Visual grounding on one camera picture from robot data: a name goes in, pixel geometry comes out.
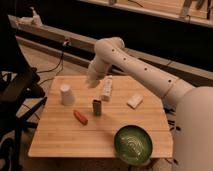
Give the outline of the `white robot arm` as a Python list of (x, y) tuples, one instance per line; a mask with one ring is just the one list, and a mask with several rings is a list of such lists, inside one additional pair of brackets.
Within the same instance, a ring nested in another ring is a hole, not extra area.
[(213, 87), (195, 87), (183, 79), (129, 56), (119, 37), (94, 45), (87, 83), (99, 84), (115, 65), (176, 111), (172, 171), (213, 171)]

